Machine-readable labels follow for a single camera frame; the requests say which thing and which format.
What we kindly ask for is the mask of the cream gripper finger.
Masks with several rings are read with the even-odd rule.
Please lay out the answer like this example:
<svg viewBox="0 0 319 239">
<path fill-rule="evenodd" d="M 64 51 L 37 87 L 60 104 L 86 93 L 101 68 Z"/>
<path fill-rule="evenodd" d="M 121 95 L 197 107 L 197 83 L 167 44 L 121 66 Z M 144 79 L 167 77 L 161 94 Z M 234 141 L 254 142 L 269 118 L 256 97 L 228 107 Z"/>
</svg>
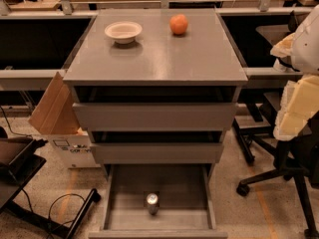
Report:
<svg viewBox="0 0 319 239">
<path fill-rule="evenodd" d="M 292 51 L 292 44 L 295 34 L 289 34 L 285 38 L 283 38 L 281 41 L 279 41 L 277 44 L 275 44 L 272 49 L 270 50 L 270 54 L 272 56 L 278 57 L 278 58 L 284 58 L 291 55 Z"/>
<path fill-rule="evenodd" d="M 319 111 L 319 77 L 306 75 L 299 81 L 288 81 L 281 97 L 273 135 L 288 141 L 297 136 Z"/>
</svg>

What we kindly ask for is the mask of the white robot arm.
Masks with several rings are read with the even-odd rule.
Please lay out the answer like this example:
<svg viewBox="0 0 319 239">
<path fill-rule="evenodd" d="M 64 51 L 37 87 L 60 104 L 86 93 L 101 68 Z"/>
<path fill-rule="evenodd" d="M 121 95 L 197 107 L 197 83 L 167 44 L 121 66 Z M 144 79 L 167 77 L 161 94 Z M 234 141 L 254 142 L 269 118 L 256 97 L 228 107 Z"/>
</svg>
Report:
<svg viewBox="0 0 319 239">
<path fill-rule="evenodd" d="M 275 120 L 275 138 L 288 141 L 319 111 L 319 5 L 270 54 L 290 57 L 292 68 L 303 74 L 297 82 L 286 84 Z"/>
</svg>

